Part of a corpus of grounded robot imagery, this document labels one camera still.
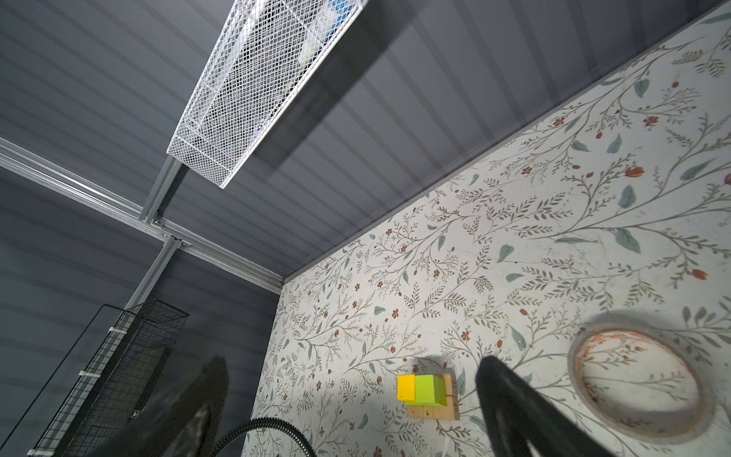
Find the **floral pattern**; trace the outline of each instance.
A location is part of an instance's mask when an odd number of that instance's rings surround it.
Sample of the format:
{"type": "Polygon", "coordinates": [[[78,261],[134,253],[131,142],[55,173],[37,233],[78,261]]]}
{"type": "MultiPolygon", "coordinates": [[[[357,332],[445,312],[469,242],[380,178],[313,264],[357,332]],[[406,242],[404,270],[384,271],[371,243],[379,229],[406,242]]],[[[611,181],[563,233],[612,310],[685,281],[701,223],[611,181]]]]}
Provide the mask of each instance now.
{"type": "MultiPolygon", "coordinates": [[[[619,455],[724,455],[729,33],[726,4],[287,283],[253,416],[293,422],[321,456],[485,455],[474,375],[495,355],[619,455]],[[708,375],[703,437],[639,442],[577,398],[569,346],[605,313],[666,332],[708,375]],[[396,376],[445,371],[461,420],[409,419],[396,376]]],[[[267,431],[245,453],[298,451],[267,431]]]]}

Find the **green cube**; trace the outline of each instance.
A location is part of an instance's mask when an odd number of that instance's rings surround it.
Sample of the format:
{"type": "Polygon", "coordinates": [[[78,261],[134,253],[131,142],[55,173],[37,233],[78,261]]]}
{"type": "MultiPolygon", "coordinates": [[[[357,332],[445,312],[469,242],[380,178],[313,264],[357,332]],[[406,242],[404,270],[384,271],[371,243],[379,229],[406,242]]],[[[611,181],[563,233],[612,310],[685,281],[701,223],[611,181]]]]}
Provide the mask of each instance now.
{"type": "Polygon", "coordinates": [[[447,406],[447,391],[444,379],[433,374],[422,374],[416,377],[416,402],[419,407],[447,406]]]}

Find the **wooden block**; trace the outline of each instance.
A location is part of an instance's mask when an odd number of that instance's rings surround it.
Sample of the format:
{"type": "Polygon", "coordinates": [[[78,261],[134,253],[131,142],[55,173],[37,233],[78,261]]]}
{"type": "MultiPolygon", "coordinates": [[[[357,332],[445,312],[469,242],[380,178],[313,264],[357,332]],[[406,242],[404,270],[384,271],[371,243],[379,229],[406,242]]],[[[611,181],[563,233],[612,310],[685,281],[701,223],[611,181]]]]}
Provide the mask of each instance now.
{"type": "Polygon", "coordinates": [[[444,386],[447,390],[447,406],[445,407],[412,407],[406,405],[406,415],[413,419],[459,420],[457,405],[457,388],[449,373],[443,374],[444,386]]]}

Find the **gray panel ceiling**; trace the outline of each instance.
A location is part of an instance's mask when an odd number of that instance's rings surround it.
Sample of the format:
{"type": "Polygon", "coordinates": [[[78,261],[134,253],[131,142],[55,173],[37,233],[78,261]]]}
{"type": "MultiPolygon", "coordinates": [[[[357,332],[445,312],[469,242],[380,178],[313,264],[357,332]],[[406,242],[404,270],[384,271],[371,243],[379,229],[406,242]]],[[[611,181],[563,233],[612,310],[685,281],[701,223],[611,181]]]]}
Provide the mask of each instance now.
{"type": "MultiPolygon", "coordinates": [[[[0,0],[0,135],[142,203],[232,0],[0,0]]],[[[718,4],[371,0],[224,190],[165,217],[283,276],[718,4]]]]}

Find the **wire mesh shelf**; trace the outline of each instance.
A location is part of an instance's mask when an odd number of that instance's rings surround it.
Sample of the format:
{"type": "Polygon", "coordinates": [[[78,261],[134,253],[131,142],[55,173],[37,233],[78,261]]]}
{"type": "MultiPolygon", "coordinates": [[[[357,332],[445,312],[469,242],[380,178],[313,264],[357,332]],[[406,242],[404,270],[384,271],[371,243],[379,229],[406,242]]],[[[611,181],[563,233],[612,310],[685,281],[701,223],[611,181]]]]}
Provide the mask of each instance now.
{"type": "Polygon", "coordinates": [[[149,300],[123,311],[30,456],[84,456],[142,409],[188,313],[149,300]]]}
{"type": "Polygon", "coordinates": [[[167,153],[224,188],[367,0],[235,0],[167,153]]]}

